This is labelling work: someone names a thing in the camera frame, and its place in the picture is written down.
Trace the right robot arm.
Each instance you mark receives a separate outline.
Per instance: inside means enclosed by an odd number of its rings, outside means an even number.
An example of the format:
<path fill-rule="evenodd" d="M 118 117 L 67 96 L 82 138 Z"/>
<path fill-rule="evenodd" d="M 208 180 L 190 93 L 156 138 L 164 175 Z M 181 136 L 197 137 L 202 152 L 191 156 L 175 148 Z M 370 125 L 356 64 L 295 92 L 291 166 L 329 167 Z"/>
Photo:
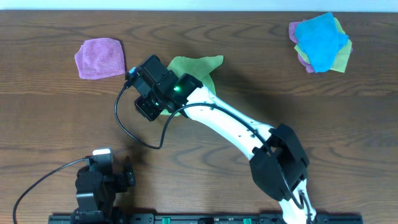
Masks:
<path fill-rule="evenodd" d="M 149 121 L 167 110 L 208 126 L 247 157 L 254 183 L 279 202 L 283 221 L 315 221 L 307 194 L 309 159 L 292 128 L 274 128 L 242 114 L 196 77 L 177 76 L 156 55 L 127 72 L 125 79 L 126 86 L 139 92 L 135 106 Z"/>

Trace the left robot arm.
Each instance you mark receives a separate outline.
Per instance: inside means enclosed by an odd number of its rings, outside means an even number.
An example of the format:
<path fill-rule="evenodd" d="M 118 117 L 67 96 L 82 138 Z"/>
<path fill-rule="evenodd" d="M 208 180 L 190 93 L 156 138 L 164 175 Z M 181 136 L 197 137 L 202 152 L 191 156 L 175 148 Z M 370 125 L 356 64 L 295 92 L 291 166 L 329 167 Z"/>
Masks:
<path fill-rule="evenodd" d="M 136 184 L 132 163 L 127 157 L 123 170 L 113 172 L 113 156 L 98 154 L 85 158 L 86 166 L 75 181 L 78 208 L 70 215 L 70 223 L 128 223 L 129 218 L 114 206 L 116 194 L 127 192 Z"/>

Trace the light green cloth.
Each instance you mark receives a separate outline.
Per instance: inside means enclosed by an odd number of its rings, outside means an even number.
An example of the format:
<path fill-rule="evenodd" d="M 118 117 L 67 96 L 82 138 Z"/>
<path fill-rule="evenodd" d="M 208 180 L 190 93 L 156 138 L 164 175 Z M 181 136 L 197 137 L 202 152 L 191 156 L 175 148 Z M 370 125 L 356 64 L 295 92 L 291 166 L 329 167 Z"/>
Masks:
<path fill-rule="evenodd" d="M 223 55 L 202 58 L 176 56 L 169 63 L 167 69 L 172 70 L 178 77 L 181 77 L 184 73 L 194 76 L 215 95 L 215 84 L 210 73 L 221 66 L 223 60 Z"/>

